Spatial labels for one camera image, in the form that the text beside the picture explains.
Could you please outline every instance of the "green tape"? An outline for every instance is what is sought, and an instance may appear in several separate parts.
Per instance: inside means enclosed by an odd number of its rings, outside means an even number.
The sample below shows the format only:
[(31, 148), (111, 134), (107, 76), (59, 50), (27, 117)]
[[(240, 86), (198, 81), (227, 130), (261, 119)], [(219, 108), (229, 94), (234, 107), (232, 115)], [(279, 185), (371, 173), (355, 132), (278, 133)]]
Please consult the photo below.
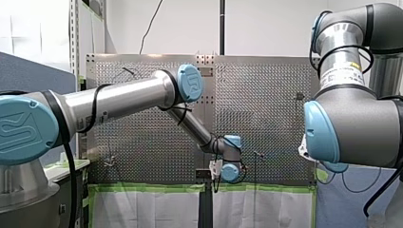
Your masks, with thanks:
[(319, 179), (322, 182), (326, 182), (326, 180), (329, 178), (329, 174), (326, 171), (321, 170), (319, 168), (317, 168), (316, 174), (317, 174), (317, 179)]
[(93, 192), (152, 192), (152, 193), (198, 193), (204, 191), (203, 184), (160, 185), (147, 183), (118, 182), (112, 184), (91, 184)]
[(222, 183), (220, 185), (219, 191), (221, 192), (231, 192), (231, 191), (266, 191), (266, 192), (286, 192), (286, 193), (303, 193), (309, 194), (312, 193), (312, 189), (309, 186), (283, 186), (276, 184), (254, 184), (254, 183), (238, 183), (238, 184), (229, 184)]

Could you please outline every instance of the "metal stand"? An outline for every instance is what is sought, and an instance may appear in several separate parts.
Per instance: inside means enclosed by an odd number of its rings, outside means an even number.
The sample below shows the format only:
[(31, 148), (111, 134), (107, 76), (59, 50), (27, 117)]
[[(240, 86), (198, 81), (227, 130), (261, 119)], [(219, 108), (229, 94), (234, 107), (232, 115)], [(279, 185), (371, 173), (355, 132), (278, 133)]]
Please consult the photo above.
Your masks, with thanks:
[(220, 55), (225, 53), (225, 0), (220, 0)]
[(43, 197), (0, 208), (2, 228), (58, 228), (60, 222), (59, 186), (52, 183)]
[(196, 182), (204, 183), (204, 192), (199, 197), (199, 228), (213, 227), (213, 188), (209, 169), (196, 170)]

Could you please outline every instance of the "silver arm segment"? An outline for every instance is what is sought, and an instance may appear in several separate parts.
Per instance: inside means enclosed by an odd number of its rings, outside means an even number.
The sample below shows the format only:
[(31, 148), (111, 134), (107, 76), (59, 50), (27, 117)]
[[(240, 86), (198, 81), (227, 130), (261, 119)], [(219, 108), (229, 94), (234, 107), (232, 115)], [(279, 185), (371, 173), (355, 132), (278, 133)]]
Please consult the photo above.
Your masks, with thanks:
[[(95, 124), (119, 119), (153, 106), (167, 108), (174, 103), (183, 102), (183, 98), (180, 96), (178, 101), (175, 101), (173, 84), (176, 82), (172, 82), (168, 73), (157, 70), (150, 78), (102, 88), (96, 100), (96, 117), (93, 117)], [(52, 92), (63, 110), (70, 137), (89, 125), (95, 91), (96, 88), (93, 88), (67, 95)], [(44, 95), (39, 92), (24, 96), (31, 97), (43, 104), (47, 103)]]

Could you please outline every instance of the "white wall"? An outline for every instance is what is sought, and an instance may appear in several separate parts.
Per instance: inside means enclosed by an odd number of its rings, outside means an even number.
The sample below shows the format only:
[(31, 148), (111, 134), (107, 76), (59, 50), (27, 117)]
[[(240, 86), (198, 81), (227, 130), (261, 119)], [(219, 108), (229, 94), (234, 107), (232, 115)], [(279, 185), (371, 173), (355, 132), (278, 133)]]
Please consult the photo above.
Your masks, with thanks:
[[(227, 0), (228, 55), (307, 56), (311, 26), (323, 10), (399, 0)], [(159, 0), (106, 1), (106, 52), (139, 53)], [(165, 0), (144, 53), (219, 52), (220, 0)]]

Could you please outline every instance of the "metal frame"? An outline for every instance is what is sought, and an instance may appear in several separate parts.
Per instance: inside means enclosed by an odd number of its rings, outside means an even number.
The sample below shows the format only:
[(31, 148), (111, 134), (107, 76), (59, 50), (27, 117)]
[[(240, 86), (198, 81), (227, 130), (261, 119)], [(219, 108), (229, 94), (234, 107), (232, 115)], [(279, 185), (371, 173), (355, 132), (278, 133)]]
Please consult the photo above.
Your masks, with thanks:
[[(206, 90), (203, 94), (203, 97), (198, 100), (197, 103), (194, 103), (194, 111), (193, 113), (201, 118), (201, 121), (205, 124), (207, 129), (211, 130), (212, 132), (218, 132), (221, 134), (225, 133), (237, 133), (237, 132), (228, 132), (225, 131), (225, 128), (218, 127), (219, 124), (221, 123), (216, 123), (216, 118), (219, 116), (218, 113), (216, 113), (217, 110), (220, 110), (219, 107), (217, 107), (218, 102), (222, 102), (220, 99), (218, 99), (218, 96), (220, 96), (220, 92), (217, 91), (217, 89), (220, 89), (220, 77), (222, 75), (222, 70), (220, 67), (222, 65), (232, 65), (232, 66), (251, 66), (251, 67), (262, 67), (260, 69), (262, 74), (269, 74), (273, 73), (274, 71), (278, 75), (274, 75), (273, 77), (277, 77), (279, 74), (281, 74), (281, 71), (284, 69), (287, 69), (287, 67), (292, 68), (293, 70), (301, 70), (300, 74), (303, 75), (303, 78), (301, 78), (301, 82), (303, 81), (305, 84), (305, 90), (304, 90), (304, 95), (305, 99), (309, 99), (312, 97), (312, 95), (316, 92), (314, 85), (316, 84), (315, 81), (317, 80), (316, 73), (311, 69), (308, 59), (307, 58), (294, 58), (294, 57), (238, 57), (238, 56), (215, 56), (215, 55), (114, 55), (114, 54), (88, 54), (86, 57), (86, 76), (87, 76), (87, 86), (88, 87), (95, 87), (98, 86), (99, 84), (104, 84), (104, 83), (111, 83), (105, 80), (96, 79), (97, 73), (101, 72), (100, 70), (102, 69), (103, 64), (114, 64), (116, 66), (121, 66), (125, 64), (133, 64), (137, 63), (139, 65), (141, 64), (146, 64), (146, 63), (153, 63), (153, 64), (158, 64), (158, 63), (190, 63), (194, 64), (201, 70), (201, 74), (204, 74), (204, 79), (205, 79), (205, 85), (206, 85)], [(299, 72), (292, 72), (295, 75), (299, 75)], [(257, 108), (257, 111), (259, 111), (259, 108), (257, 106), (254, 106), (253, 102), (251, 102), (251, 107)], [(270, 107), (273, 110), (276, 110), (276, 108), (281, 108), (277, 107), (274, 105)], [(300, 110), (297, 110), (298, 113), (298, 122), (303, 123), (302, 120), (302, 105), (303, 101), (298, 101), (297, 108)], [(262, 141), (266, 141), (267, 139), (264, 139), (264, 134), (260, 134), (258, 136)], [(95, 136), (94, 136), (94, 131), (91, 131), (88, 133), (88, 152), (89, 155), (88, 157), (91, 158), (93, 155), (97, 155), (100, 153), (100, 148), (95, 144)], [(297, 156), (297, 144), (300, 143), (300, 138), (297, 140), (292, 141), (293, 142), (293, 148), (296, 149), (296, 155), (293, 156), (293, 162), (301, 163), (301, 166), (295, 165), (295, 169), (293, 172), (296, 172), (295, 175), (297, 176), (297, 172), (301, 172), (299, 179), (298, 178), (289, 178), (282, 180), (281, 178), (277, 177), (276, 179), (273, 179), (273, 176), (270, 176), (269, 174), (264, 174), (263, 176), (259, 176), (257, 179), (257, 182), (264, 182), (264, 183), (276, 183), (276, 184), (286, 184), (286, 185), (313, 185), (315, 184), (314, 181), (314, 172), (313, 168), (314, 166), (307, 162), (304, 159), (299, 159)], [(195, 163), (195, 168), (207, 168), (208, 163), (211, 160), (210, 155), (203, 154), (201, 152), (194, 152), (195, 153), (195, 160), (197, 163)], [(250, 162), (253, 162), (254, 156), (252, 155), (246, 155), (246, 161), (249, 161), (247, 163), (248, 166), (251, 166)], [(278, 171), (283, 171), (286, 170), (290, 164), (287, 164), (286, 159), (280, 159), (280, 158), (271, 158), (270, 154), (267, 154), (267, 160), (273, 160), (277, 162), (278, 166)], [(259, 165), (259, 168), (265, 168), (265, 166), (268, 165), (267, 163), (262, 162)], [(246, 179), (246, 181), (255, 181), (254, 179)], [(152, 181), (153, 183), (174, 183), (174, 181)]]
[(81, 0), (70, 0), (69, 9), (69, 35), (70, 35), (70, 64), (71, 73), (79, 79), (80, 76), (80, 50), (79, 50), (79, 5)]

